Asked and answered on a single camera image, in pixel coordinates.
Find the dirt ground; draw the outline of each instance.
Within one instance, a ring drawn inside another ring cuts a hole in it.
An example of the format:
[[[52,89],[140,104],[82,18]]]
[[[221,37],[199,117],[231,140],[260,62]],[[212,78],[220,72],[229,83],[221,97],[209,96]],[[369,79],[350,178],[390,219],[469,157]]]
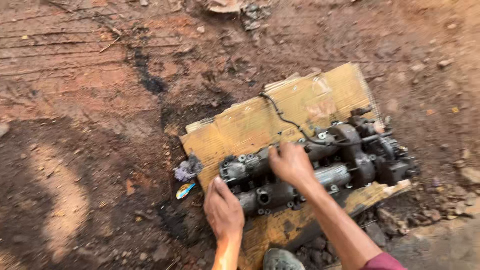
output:
[[[0,1],[1,267],[207,269],[203,193],[174,197],[184,126],[349,61],[422,169],[386,209],[478,188],[456,171],[480,164],[476,0],[258,3],[246,31],[195,0]]]

